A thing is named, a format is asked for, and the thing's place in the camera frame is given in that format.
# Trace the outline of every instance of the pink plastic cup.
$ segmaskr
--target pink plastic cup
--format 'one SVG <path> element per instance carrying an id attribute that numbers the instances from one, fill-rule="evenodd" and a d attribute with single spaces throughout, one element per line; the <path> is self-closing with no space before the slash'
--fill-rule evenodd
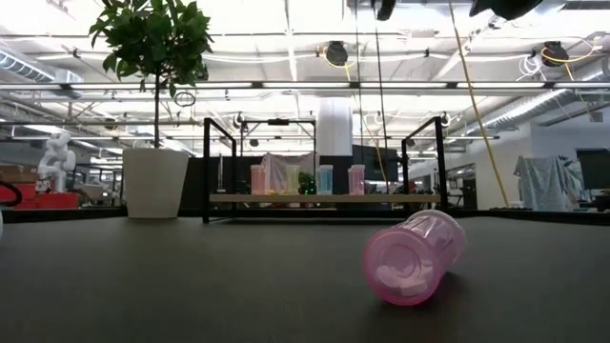
<path id="1" fill-rule="evenodd" d="M 399 306 L 427 300 L 466 244 L 450 215 L 428 210 L 376 233 L 364 251 L 364 273 L 373 292 Z"/>

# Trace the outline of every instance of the plant stem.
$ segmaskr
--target plant stem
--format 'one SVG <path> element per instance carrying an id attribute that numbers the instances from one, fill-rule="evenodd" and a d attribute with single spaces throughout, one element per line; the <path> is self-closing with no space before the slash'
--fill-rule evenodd
<path id="1" fill-rule="evenodd" d="M 155 74 L 154 78 L 154 148 L 159 149 L 159 93 L 161 92 L 161 85 L 159 78 L 161 77 L 160 72 Z"/>

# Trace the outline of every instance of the dark gray table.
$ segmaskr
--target dark gray table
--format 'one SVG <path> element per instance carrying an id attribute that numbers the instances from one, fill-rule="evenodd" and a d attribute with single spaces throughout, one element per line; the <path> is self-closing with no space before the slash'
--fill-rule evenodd
<path id="1" fill-rule="evenodd" d="M 417 308 L 365 284 L 386 226 L 8 225 L 0 342 L 610 342 L 610 228 L 460 222 L 466 252 Z"/>

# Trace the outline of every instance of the wooden shelf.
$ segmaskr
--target wooden shelf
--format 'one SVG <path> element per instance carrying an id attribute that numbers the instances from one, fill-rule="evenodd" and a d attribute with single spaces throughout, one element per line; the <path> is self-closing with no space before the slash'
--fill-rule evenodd
<path id="1" fill-rule="evenodd" d="M 369 194 L 369 195 L 250 195 L 211 194 L 213 203 L 436 203 L 440 195 Z"/>

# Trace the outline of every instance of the white planter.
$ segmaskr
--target white planter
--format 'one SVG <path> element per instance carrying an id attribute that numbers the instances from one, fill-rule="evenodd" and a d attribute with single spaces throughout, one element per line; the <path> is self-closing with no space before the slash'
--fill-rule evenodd
<path id="1" fill-rule="evenodd" d="M 161 149 L 126 149 L 124 195 L 130 218 L 176 218 L 189 155 Z"/>

